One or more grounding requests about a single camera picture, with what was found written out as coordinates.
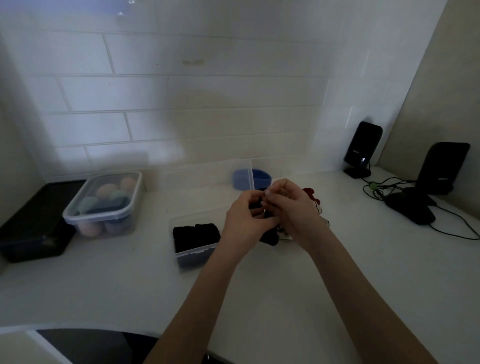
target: white desk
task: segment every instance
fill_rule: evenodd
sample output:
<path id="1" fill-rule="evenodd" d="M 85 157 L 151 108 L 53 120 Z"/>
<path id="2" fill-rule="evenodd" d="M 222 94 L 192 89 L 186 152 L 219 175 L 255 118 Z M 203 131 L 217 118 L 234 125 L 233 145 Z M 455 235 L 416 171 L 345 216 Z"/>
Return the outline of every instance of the white desk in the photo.
<path id="1" fill-rule="evenodd" d="M 388 176 L 375 168 L 371 179 Z M 332 230 L 439 362 L 478 360 L 480 242 L 413 224 L 342 172 L 291 179 L 315 190 Z M 440 212 L 438 227 L 469 234 Z M 479 221 L 462 215 L 480 231 Z M 179 271 L 167 224 L 161 194 L 148 193 L 133 235 L 76 237 L 60 257 L 10 265 L 0 276 L 0 333 L 98 328 L 159 336 L 199 271 Z M 235 364 L 360 362 L 314 264 L 294 243 L 259 243 L 244 258 L 209 349 Z"/>

